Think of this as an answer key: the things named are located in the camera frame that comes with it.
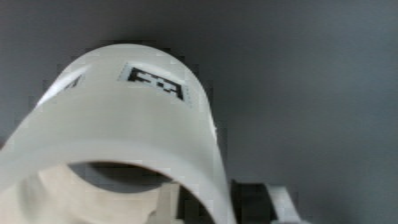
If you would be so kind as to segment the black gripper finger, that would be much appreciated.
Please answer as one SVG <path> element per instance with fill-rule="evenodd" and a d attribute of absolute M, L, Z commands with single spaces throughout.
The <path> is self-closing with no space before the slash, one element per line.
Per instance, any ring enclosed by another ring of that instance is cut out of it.
<path fill-rule="evenodd" d="M 232 199 L 239 224 L 312 224 L 299 215 L 285 186 L 233 181 Z"/>

